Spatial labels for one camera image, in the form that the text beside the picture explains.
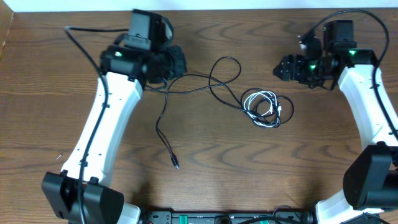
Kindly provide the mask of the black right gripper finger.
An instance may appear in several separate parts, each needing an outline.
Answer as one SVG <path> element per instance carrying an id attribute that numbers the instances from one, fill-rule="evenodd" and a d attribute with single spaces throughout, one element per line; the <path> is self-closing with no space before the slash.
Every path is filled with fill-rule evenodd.
<path id="1" fill-rule="evenodd" d="M 288 82 L 290 80 L 290 72 L 285 69 L 274 69 L 273 74 L 282 81 Z"/>
<path id="2" fill-rule="evenodd" d="M 282 58 L 278 66 L 276 66 L 277 70 L 289 70 L 294 65 L 294 55 L 289 54 Z"/>

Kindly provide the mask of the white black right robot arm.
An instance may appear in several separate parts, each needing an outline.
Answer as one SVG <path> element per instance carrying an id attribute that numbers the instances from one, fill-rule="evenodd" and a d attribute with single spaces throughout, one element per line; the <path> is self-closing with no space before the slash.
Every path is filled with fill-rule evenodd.
<path id="1" fill-rule="evenodd" d="M 348 223 L 397 209 L 397 115 L 384 88 L 379 60 L 359 49 L 351 20 L 327 22 L 323 40 L 310 31 L 300 39 L 304 55 L 286 55 L 274 69 L 283 81 L 309 88 L 327 80 L 352 110 L 362 152 L 345 172 L 343 188 L 315 204 L 315 223 Z"/>

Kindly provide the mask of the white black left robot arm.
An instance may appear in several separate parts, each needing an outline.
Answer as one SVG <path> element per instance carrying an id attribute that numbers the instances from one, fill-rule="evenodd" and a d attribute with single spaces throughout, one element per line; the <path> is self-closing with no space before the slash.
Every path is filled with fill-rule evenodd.
<path id="1" fill-rule="evenodd" d="M 146 83 L 181 77 L 186 60 L 179 45 L 144 50 L 112 44 L 101 54 L 100 69 L 81 136 L 60 173 L 45 174 L 42 190 L 68 223 L 138 223 L 141 209 L 110 187 L 121 138 Z"/>

